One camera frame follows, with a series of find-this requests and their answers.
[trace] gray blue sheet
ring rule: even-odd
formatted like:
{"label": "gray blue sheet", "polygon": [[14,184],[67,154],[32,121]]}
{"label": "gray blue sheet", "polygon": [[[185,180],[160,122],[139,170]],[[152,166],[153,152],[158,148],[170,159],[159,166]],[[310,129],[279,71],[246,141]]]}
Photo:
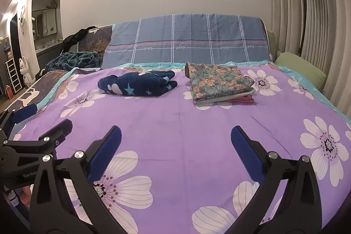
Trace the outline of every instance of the gray blue sheet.
{"label": "gray blue sheet", "polygon": [[172,14],[113,26],[102,68],[125,63],[224,64],[269,60],[261,19]]}

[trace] green cushion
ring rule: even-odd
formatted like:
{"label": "green cushion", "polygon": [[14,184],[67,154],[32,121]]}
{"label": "green cushion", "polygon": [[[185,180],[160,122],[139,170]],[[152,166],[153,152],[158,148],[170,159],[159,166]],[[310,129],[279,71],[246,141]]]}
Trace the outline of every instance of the green cushion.
{"label": "green cushion", "polygon": [[273,61],[275,61],[277,58],[277,50],[278,50],[278,43],[276,42],[276,36],[274,35],[274,32],[271,30],[267,30],[267,35],[268,35],[269,51],[273,56]]}
{"label": "green cushion", "polygon": [[278,66],[286,66],[304,75],[317,89],[322,87],[326,78],[325,73],[321,70],[301,57],[289,52],[281,53],[275,64]]}

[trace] light blue star print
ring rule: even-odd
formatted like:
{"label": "light blue star print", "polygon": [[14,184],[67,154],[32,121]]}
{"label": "light blue star print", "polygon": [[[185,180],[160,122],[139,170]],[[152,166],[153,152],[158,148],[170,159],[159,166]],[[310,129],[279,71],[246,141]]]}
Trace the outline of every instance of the light blue star print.
{"label": "light blue star print", "polygon": [[135,95],[134,93],[133,93],[133,90],[134,89],[131,89],[131,87],[129,86],[129,84],[128,84],[128,88],[127,89],[124,89],[129,95]]}

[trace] pink folded cloth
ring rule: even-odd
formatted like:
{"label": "pink folded cloth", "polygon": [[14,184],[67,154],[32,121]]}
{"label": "pink folded cloth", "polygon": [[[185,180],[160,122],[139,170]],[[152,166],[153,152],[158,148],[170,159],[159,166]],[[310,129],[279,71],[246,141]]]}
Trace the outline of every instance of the pink folded cloth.
{"label": "pink folded cloth", "polygon": [[225,100],[229,102],[240,102],[240,103],[254,103],[255,100],[252,98],[252,95],[244,95],[241,97],[236,97],[230,100]]}

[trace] white rabbit figurine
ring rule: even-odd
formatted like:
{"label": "white rabbit figurine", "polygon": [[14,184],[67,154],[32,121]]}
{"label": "white rabbit figurine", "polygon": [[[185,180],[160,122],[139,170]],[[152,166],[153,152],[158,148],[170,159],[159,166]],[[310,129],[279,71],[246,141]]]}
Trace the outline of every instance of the white rabbit figurine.
{"label": "white rabbit figurine", "polygon": [[20,58],[19,61],[20,61],[20,73],[23,75],[23,81],[25,85],[29,88],[35,82],[35,79],[32,80],[32,77],[29,73],[29,67],[28,67],[26,58],[23,57],[23,60]]}

